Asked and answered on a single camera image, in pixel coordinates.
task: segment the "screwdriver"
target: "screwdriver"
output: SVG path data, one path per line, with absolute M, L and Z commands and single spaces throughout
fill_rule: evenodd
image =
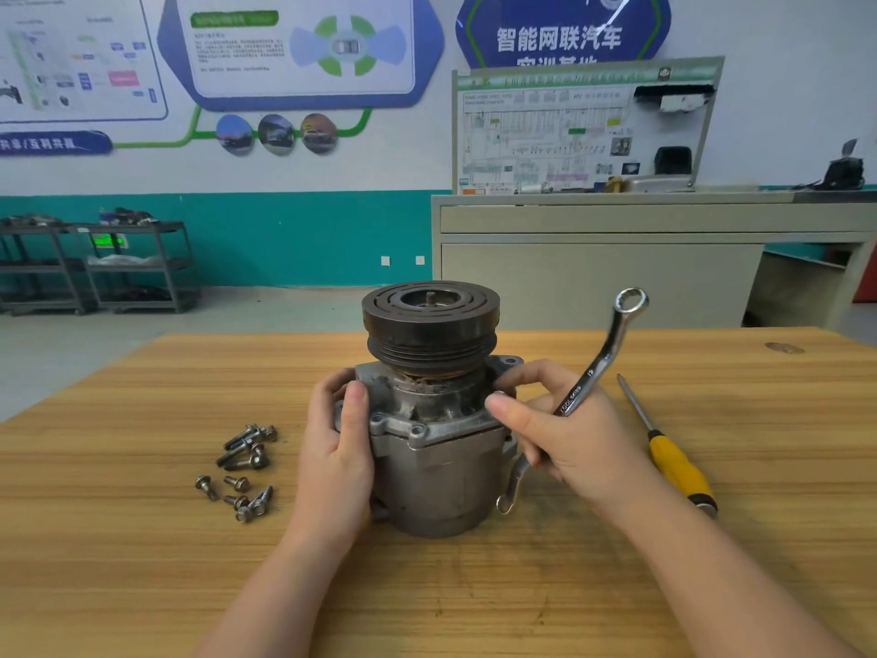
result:
M 663 431 L 655 428 L 652 421 L 645 415 L 643 407 L 639 405 L 637 396 L 633 394 L 633 390 L 620 374 L 618 375 L 618 384 L 627 398 L 630 399 L 630 403 L 633 404 L 633 408 L 637 410 L 639 417 L 645 423 L 645 428 L 649 431 L 649 449 L 652 451 L 652 460 L 654 460 L 658 470 L 691 503 L 707 513 L 710 518 L 715 518 L 716 513 L 718 513 L 718 505 L 709 489 L 706 477 Z

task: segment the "fingernail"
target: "fingernail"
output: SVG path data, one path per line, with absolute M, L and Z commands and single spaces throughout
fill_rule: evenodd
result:
M 505 413 L 505 407 L 508 406 L 509 401 L 509 396 L 498 390 L 488 395 L 487 399 L 484 400 L 484 408 L 489 410 L 495 418 L 499 418 L 501 414 Z
M 361 381 L 350 381 L 344 393 L 345 399 L 358 400 L 366 396 L 366 387 Z

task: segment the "combination wrench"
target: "combination wrench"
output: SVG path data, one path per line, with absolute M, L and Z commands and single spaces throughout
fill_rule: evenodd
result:
M 624 306 L 626 302 L 631 301 L 633 304 L 630 307 Z M 585 373 L 581 375 L 560 406 L 554 410 L 555 416 L 567 418 L 581 406 L 609 365 L 618 357 L 630 321 L 643 313 L 648 306 L 649 296 L 642 288 L 626 288 L 618 294 L 612 309 L 612 325 L 608 328 L 606 341 L 603 343 L 600 353 L 597 354 Z M 545 453 L 544 450 L 540 449 L 539 454 L 544 462 L 550 461 L 548 453 Z M 530 462 L 527 460 L 527 456 L 521 453 L 511 468 L 509 485 L 505 494 L 497 498 L 497 510 L 500 514 L 507 515 L 515 507 L 515 502 L 518 500 L 518 487 L 529 468 Z

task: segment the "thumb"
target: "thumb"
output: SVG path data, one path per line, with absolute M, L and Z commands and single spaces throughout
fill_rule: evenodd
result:
M 554 442 L 554 434 L 560 427 L 560 418 L 548 415 L 540 410 L 531 409 L 517 399 L 503 393 L 495 392 L 484 400 L 484 406 L 490 414 L 528 440 L 550 450 Z
M 361 381 L 350 381 L 341 407 L 341 439 L 338 452 L 343 456 L 368 453 L 368 389 Z

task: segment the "circular photo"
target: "circular photo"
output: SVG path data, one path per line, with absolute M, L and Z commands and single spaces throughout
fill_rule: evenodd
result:
M 241 116 L 222 116 L 217 122 L 219 144 L 236 157 L 243 157 L 253 149 L 253 127 Z
M 269 153 L 285 157 L 296 144 L 296 132 L 284 116 L 266 115 L 259 122 L 259 140 Z
M 311 113 L 301 121 L 301 142 L 313 154 L 328 154 L 338 144 L 338 127 L 322 113 Z

